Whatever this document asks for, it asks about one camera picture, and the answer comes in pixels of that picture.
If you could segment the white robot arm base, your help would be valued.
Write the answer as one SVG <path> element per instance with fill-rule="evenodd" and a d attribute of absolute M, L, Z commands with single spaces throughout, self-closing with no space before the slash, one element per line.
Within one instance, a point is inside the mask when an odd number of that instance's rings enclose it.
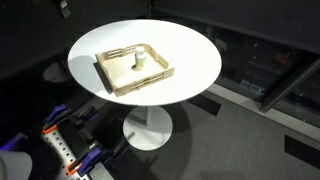
<path fill-rule="evenodd" d="M 32 159 L 25 152 L 0 151 L 0 180 L 28 180 Z"/>

